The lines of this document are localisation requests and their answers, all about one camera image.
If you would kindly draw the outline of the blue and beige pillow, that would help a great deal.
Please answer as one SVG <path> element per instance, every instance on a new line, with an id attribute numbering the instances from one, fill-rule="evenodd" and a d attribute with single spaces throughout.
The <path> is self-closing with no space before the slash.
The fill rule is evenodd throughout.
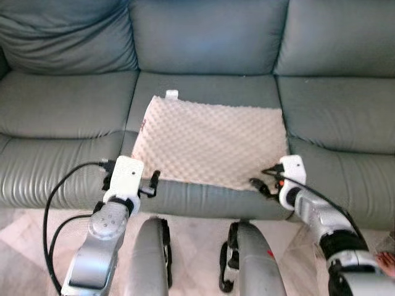
<path id="1" fill-rule="evenodd" d="M 182 101 L 167 90 L 147 106 L 131 157 L 144 177 L 158 170 L 161 180 L 254 190 L 249 180 L 287 154 L 280 108 Z"/>

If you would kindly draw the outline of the grey green leather sofa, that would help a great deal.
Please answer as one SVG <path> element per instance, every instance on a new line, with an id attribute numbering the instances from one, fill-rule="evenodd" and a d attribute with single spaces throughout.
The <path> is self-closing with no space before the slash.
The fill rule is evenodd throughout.
<path id="1" fill-rule="evenodd" d="M 149 101 L 280 109 L 308 184 L 395 220 L 395 0 L 0 0 L 0 208 L 129 155 Z"/>

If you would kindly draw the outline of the grey left robot leg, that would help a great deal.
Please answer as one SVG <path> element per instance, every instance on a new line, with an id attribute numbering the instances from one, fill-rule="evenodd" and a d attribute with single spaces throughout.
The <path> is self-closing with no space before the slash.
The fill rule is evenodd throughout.
<path id="1" fill-rule="evenodd" d="M 167 220 L 150 217 L 135 239 L 123 296 L 168 296 L 173 284 L 172 260 Z"/>

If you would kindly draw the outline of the grey robot leg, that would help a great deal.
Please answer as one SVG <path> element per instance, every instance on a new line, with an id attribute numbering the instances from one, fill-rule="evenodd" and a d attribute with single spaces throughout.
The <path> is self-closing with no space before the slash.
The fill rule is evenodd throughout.
<path id="1" fill-rule="evenodd" d="M 173 284 L 172 260 L 167 220 L 150 217 L 135 239 L 123 296 L 168 296 Z"/>
<path id="2" fill-rule="evenodd" d="M 287 296 L 271 247 L 248 220 L 232 223 L 220 248 L 219 288 L 231 293 L 234 287 L 239 296 Z"/>

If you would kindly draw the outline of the grey right robot leg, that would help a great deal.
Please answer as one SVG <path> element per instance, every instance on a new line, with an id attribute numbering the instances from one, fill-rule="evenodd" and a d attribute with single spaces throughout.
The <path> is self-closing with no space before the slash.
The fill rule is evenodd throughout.
<path id="1" fill-rule="evenodd" d="M 231 293 L 234 287 L 239 296 L 287 296 L 271 247 L 248 220 L 232 223 L 220 248 L 219 288 Z"/>

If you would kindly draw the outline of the person's bare foot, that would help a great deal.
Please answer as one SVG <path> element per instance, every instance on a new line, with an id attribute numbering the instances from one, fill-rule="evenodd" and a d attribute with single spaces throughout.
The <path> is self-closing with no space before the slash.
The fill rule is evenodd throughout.
<path id="1" fill-rule="evenodd" d="M 384 274 L 390 278 L 395 277 L 395 254 L 390 252 L 376 253 L 375 260 Z"/>

